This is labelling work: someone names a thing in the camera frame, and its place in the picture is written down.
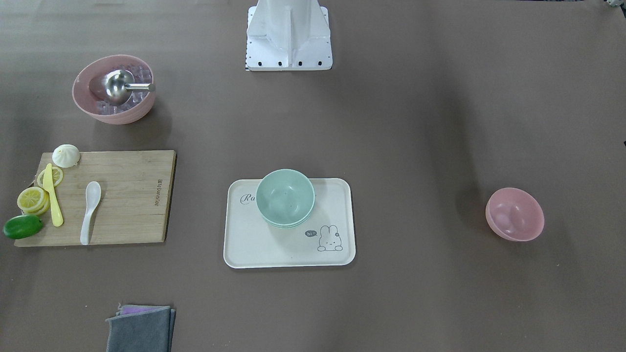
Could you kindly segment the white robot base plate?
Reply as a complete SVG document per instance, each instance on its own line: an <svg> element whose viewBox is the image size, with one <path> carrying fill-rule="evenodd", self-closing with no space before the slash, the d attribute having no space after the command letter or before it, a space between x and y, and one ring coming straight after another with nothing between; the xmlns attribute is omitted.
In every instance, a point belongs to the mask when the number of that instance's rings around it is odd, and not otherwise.
<svg viewBox="0 0 626 352"><path fill-rule="evenodd" d="M246 70L333 67L329 11L317 0L260 0L246 18Z"/></svg>

